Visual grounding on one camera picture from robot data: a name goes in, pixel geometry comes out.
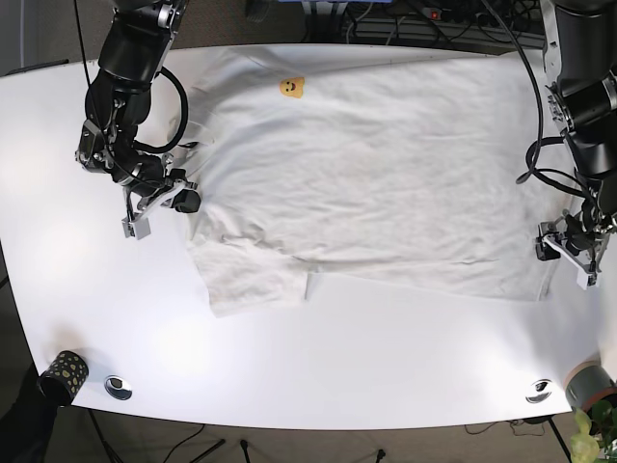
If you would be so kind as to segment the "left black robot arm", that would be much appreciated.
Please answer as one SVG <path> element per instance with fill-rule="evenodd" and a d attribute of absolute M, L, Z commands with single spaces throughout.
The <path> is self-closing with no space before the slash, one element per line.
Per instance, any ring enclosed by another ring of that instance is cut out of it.
<path fill-rule="evenodd" d="M 582 288 L 597 284 L 600 262 L 616 232 L 616 4 L 544 1 L 544 71 L 548 102 L 575 163 L 582 204 L 539 227 L 540 260 L 565 258 Z"/>

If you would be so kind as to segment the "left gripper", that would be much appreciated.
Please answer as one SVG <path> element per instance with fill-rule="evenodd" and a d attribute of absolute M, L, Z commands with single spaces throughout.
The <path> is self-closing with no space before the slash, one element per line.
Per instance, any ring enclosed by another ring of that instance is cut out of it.
<path fill-rule="evenodd" d="M 564 258 L 577 269 L 580 287 L 597 286 L 608 240 L 607 233 L 587 231 L 576 216 L 562 216 L 539 224 L 536 257 L 539 261 Z"/>

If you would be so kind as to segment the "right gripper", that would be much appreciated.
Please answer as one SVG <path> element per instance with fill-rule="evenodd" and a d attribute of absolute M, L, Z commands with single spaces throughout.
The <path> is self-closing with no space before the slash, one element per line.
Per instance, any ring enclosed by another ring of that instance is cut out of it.
<path fill-rule="evenodd" d="M 124 186 L 126 213 L 121 220 L 126 238 L 143 239 L 150 234 L 149 216 L 159 208 L 192 214 L 201 207 L 198 185 L 189 181 L 184 169 L 173 168 L 156 183 L 143 181 L 137 186 Z"/>

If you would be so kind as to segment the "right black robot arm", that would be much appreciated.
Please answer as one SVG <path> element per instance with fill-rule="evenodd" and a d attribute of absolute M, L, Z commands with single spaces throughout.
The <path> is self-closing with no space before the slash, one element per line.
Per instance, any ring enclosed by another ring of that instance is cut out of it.
<path fill-rule="evenodd" d="M 86 119 L 76 161 L 88 172 L 107 174 L 123 190 L 126 236 L 149 235 L 149 215 L 157 207 L 191 214 L 199 210 L 197 184 L 174 167 L 172 151 L 188 124 L 187 94 L 164 66 L 186 10 L 184 1 L 116 1 L 95 77 L 87 77 Z M 137 139 L 149 115 L 151 85 L 165 77 L 176 89 L 180 119 L 172 139 L 152 146 Z"/>

